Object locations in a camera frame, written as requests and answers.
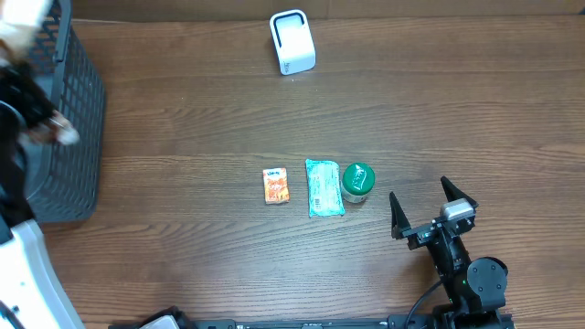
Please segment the teal wet wipes pack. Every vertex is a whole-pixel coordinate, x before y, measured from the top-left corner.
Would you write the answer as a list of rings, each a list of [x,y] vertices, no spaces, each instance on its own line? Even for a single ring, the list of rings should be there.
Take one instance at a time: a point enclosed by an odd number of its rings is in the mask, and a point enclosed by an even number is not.
[[[329,160],[305,160],[309,217],[343,216],[339,164]]]

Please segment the orange Kleenex tissue pack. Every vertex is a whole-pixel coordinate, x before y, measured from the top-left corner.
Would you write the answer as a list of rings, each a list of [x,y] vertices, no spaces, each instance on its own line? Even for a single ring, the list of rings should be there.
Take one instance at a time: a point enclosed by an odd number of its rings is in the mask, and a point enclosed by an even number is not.
[[[286,169],[284,167],[264,169],[262,174],[265,203],[267,205],[288,203],[290,193]]]

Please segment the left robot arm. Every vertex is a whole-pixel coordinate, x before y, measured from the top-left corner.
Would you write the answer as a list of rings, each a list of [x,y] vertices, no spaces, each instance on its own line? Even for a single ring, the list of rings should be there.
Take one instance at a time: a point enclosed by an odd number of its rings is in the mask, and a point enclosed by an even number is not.
[[[76,143],[72,123],[35,83],[26,56],[52,4],[1,4],[1,325],[81,328],[83,323],[49,259],[44,235],[25,196],[22,141]]]

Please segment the green lid jar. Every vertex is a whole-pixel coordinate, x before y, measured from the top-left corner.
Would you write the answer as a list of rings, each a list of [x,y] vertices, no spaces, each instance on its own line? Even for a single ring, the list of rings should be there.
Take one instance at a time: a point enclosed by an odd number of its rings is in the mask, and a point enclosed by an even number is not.
[[[365,163],[353,163],[346,168],[341,179],[342,198],[349,203],[367,199],[376,182],[374,170]]]

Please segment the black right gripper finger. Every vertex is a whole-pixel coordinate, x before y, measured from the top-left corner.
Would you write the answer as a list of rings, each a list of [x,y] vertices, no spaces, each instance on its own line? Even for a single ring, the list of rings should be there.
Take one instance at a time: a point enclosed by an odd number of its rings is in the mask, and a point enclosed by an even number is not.
[[[441,186],[443,192],[449,202],[456,201],[459,199],[465,199],[473,208],[478,208],[479,204],[470,196],[465,194],[459,189],[449,178],[446,176],[441,177]]]
[[[404,233],[411,229],[410,223],[393,192],[389,194],[389,202],[391,207],[391,236],[393,239],[403,239]]]

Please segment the brown white snack bag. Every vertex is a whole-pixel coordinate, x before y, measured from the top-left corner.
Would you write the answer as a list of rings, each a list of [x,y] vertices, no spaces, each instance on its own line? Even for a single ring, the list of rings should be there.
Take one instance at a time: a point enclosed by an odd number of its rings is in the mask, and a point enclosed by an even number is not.
[[[30,129],[27,135],[34,143],[72,145],[80,140],[79,132],[59,111],[53,111],[48,119]]]

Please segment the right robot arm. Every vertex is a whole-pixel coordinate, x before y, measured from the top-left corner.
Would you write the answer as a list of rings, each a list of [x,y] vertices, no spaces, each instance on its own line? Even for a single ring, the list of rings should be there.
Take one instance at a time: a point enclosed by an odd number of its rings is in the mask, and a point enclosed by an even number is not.
[[[498,258],[472,260],[462,234],[475,226],[479,204],[446,176],[441,186],[447,202],[431,223],[410,225],[397,197],[391,193],[391,236],[406,239],[411,250],[424,247],[431,255],[439,280],[406,315],[391,315],[389,328],[514,329],[506,305],[507,266]]]

